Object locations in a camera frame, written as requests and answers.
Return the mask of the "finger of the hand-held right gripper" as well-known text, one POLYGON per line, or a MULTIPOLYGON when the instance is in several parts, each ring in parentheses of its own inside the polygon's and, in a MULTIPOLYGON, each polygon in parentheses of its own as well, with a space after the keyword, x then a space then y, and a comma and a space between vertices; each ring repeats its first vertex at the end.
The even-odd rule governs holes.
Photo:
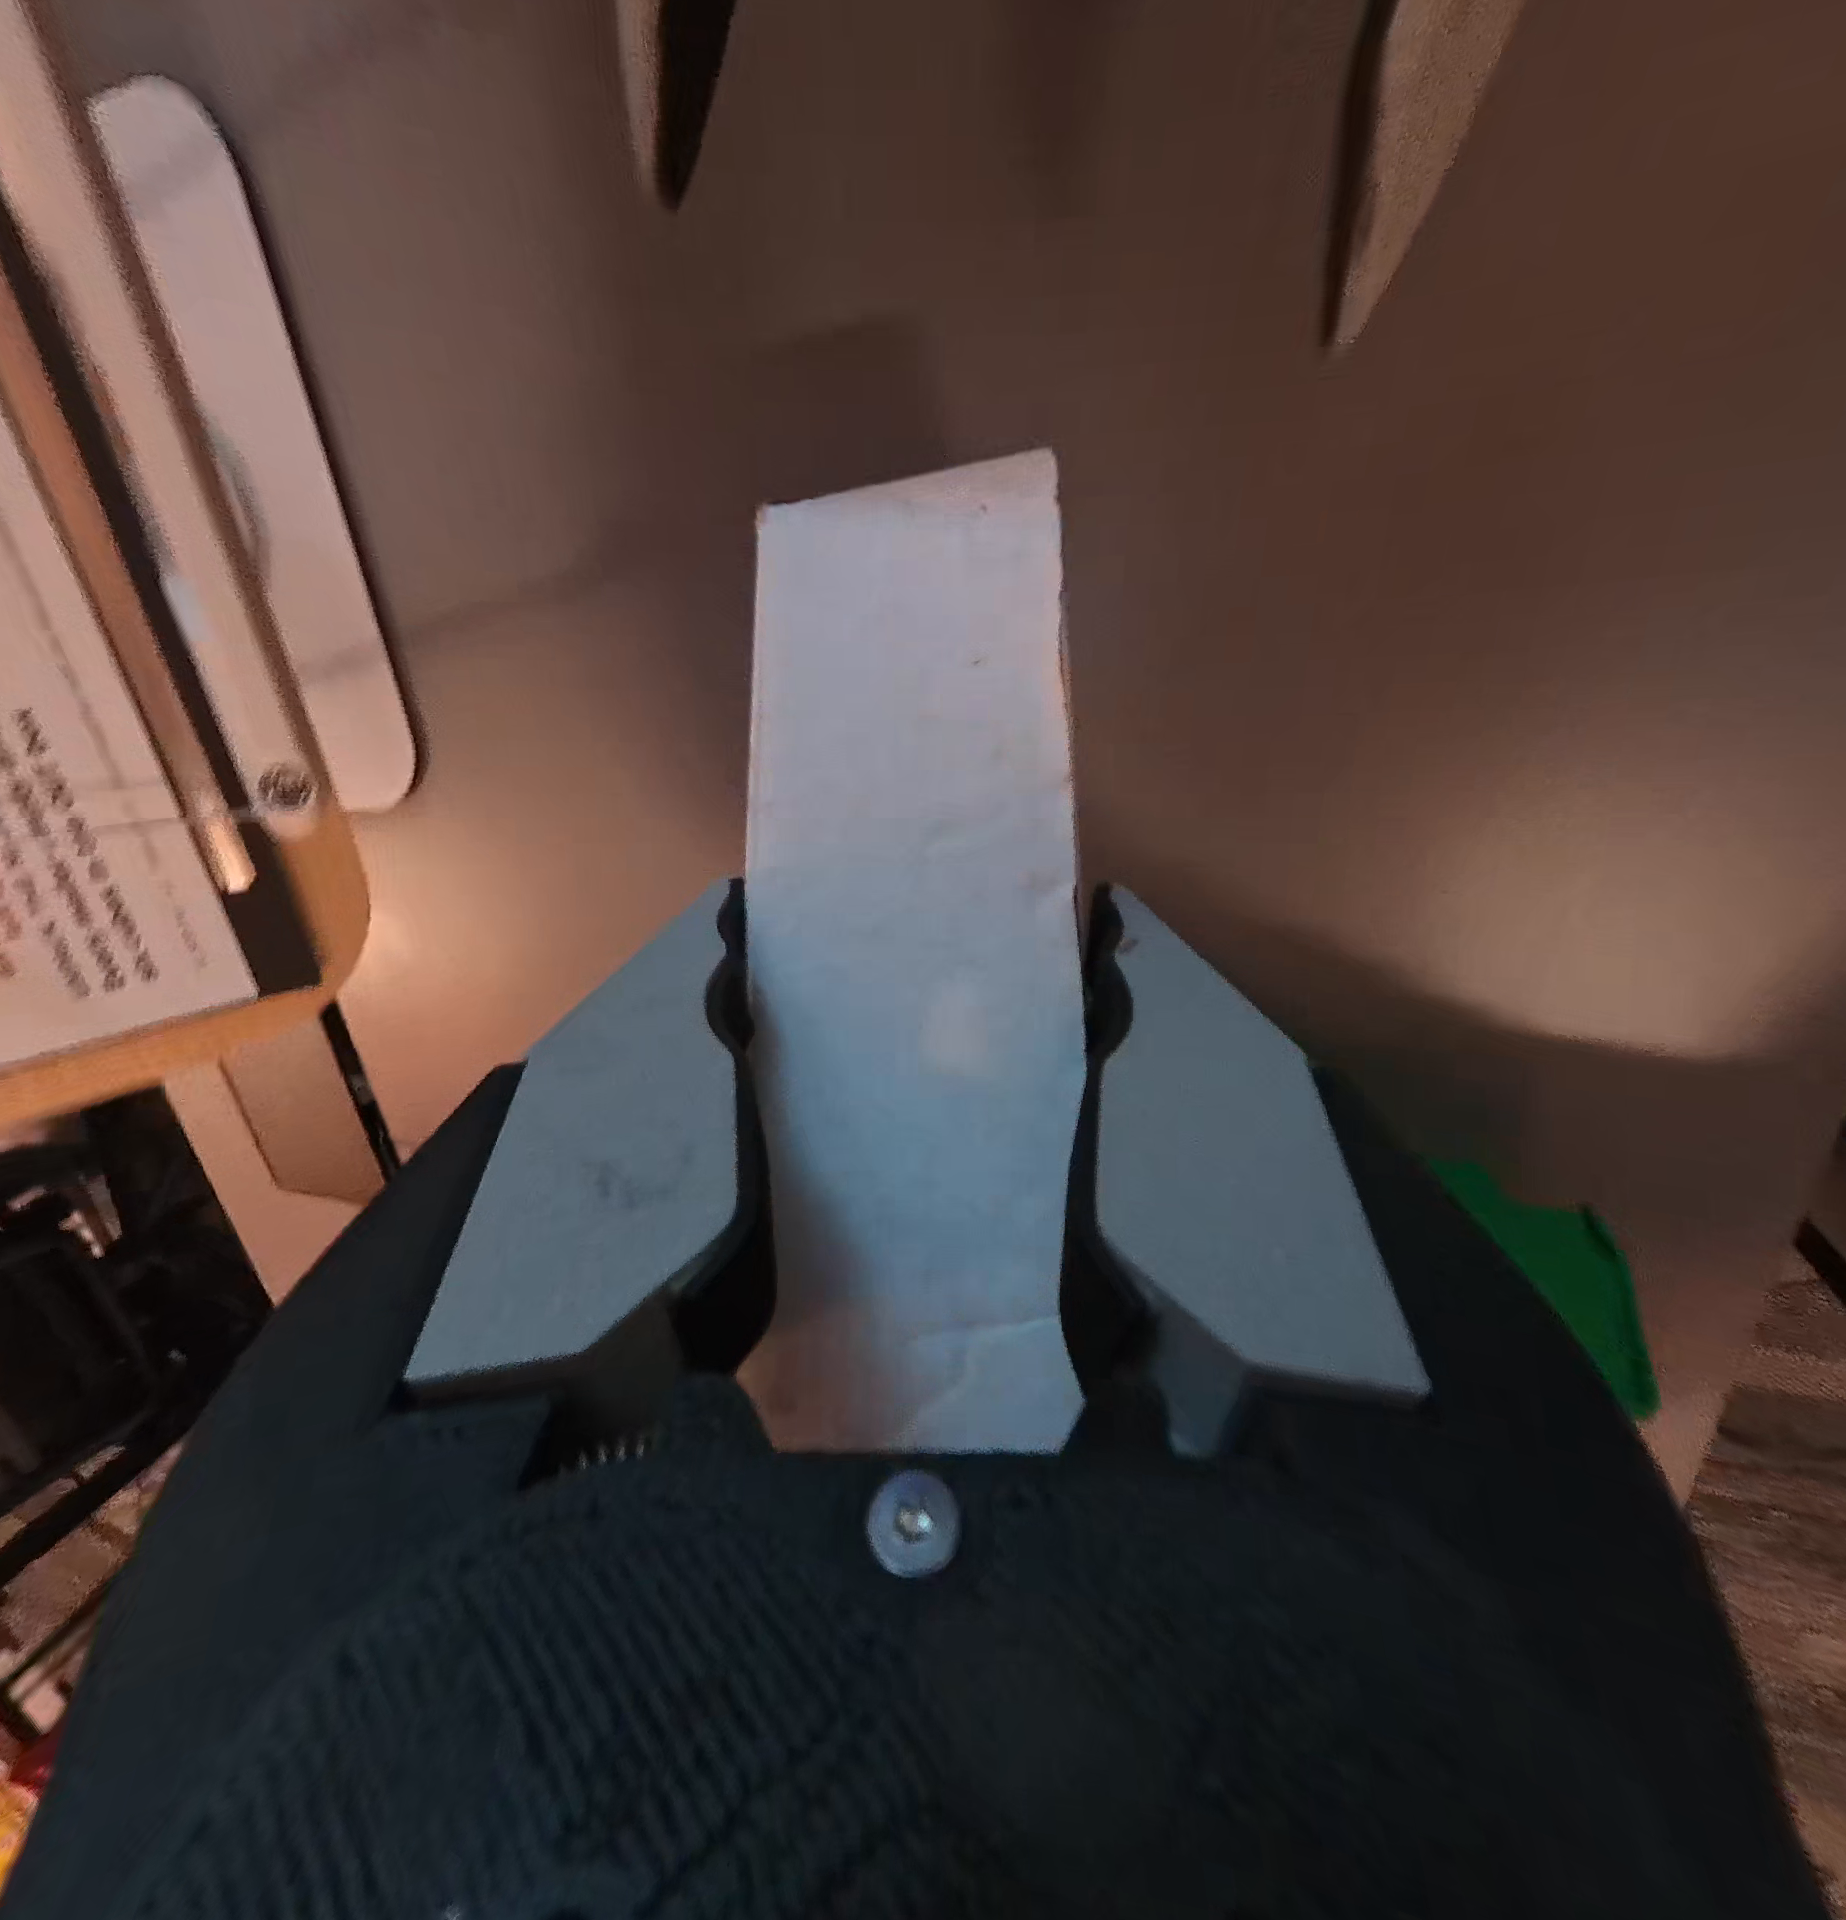
POLYGON ((645 196, 677 210, 695 174, 736 2, 615 2, 628 150, 645 196))
POLYGON ((1320 341, 1348 351, 1408 257, 1524 11, 1368 2, 1350 50, 1328 197, 1320 341))

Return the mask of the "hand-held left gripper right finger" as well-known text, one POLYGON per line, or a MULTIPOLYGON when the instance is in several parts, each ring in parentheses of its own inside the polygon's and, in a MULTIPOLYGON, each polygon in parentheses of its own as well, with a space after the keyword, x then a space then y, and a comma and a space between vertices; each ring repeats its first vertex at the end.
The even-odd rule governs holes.
POLYGON ((1217 1455, 1264 1393, 1416 1407, 1430 1377, 1303 1050, 1099 883, 1058 1319, 1089 1403, 1217 1455))

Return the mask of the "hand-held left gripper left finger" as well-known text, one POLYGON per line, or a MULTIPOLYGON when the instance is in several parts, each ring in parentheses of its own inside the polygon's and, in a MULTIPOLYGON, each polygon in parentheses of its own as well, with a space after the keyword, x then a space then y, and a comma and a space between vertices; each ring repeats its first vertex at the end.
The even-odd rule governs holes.
POLYGON ((405 1385, 598 1379, 652 1333, 744 1361, 775 1305, 752 1036, 729 878, 528 1047, 405 1385))

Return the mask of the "green plastic bin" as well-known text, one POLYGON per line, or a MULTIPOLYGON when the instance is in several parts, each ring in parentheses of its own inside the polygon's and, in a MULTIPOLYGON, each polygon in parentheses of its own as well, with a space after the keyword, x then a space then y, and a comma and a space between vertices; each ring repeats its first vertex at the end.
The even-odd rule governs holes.
POLYGON ((1559 1316, 1627 1417, 1655 1417, 1659 1388, 1633 1274, 1598 1212, 1514 1197, 1482 1163, 1430 1159, 1430 1170, 1559 1316))

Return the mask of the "white cardboard mailer box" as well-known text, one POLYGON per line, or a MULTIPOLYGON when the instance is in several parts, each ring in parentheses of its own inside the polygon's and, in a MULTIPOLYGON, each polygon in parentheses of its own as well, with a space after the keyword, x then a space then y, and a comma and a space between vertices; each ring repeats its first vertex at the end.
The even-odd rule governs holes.
POLYGON ((777 1444, 1054 1451, 1083 1088, 1048 447, 757 516, 745 972, 777 1444))

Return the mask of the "instruction sheet on wooden stand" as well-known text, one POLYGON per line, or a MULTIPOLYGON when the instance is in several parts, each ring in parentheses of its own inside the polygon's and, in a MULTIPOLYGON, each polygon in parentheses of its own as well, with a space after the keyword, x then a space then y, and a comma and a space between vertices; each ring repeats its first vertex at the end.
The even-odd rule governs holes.
POLYGON ((0 1132, 313 1019, 368 893, 263 585, 37 4, 0 4, 0 401, 141 712, 257 997, 0 1072, 0 1132))

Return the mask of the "dark metal rack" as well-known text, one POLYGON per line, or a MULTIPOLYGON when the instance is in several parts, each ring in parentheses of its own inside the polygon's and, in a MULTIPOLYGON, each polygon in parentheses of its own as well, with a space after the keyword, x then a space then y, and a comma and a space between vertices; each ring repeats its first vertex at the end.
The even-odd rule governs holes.
POLYGON ((66 1709, 150 1507, 267 1316, 163 1091, 0 1142, 0 1735, 66 1709))

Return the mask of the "printed instruction sheet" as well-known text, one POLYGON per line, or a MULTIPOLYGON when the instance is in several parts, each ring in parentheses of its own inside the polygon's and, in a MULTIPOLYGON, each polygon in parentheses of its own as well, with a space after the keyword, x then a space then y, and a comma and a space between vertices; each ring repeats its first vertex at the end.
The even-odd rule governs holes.
POLYGON ((0 399, 0 1072, 257 997, 0 399))

